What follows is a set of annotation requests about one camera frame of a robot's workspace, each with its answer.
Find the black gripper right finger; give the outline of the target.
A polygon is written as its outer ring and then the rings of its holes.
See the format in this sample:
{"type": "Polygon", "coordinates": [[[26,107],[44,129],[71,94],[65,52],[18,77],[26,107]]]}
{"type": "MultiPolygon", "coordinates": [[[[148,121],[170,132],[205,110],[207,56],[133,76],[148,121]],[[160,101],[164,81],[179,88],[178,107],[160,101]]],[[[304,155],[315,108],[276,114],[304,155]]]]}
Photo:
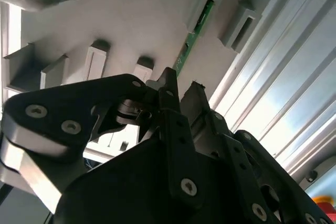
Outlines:
{"type": "Polygon", "coordinates": [[[210,109],[202,84],[192,82],[181,99],[195,148],[222,161],[235,223],[332,223],[249,132],[229,130],[223,116],[210,109]]]}

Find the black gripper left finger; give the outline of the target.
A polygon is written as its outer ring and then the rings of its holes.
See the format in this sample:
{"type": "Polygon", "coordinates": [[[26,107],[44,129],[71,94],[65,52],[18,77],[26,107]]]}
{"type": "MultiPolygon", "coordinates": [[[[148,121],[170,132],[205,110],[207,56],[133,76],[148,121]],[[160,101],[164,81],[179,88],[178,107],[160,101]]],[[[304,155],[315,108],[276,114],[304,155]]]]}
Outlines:
{"type": "Polygon", "coordinates": [[[13,96],[4,105],[1,157],[12,151],[22,157],[5,165],[56,213],[68,187],[95,169],[84,164],[87,144],[136,125],[140,131],[134,147],[163,143],[170,195],[196,210],[197,153],[181,113],[176,72],[166,68],[156,84],[157,89],[121,74],[13,96]]]}

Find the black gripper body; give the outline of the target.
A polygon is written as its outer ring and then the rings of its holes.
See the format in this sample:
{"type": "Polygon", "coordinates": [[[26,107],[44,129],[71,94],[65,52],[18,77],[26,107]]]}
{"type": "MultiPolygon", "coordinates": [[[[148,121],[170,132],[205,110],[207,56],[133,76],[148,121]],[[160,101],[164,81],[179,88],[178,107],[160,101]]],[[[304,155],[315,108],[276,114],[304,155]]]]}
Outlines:
{"type": "Polygon", "coordinates": [[[59,201],[54,223],[252,223],[227,166],[207,155],[197,158],[198,189],[205,196],[198,210],[171,197],[165,146],[152,140],[76,179],[59,201]]]}

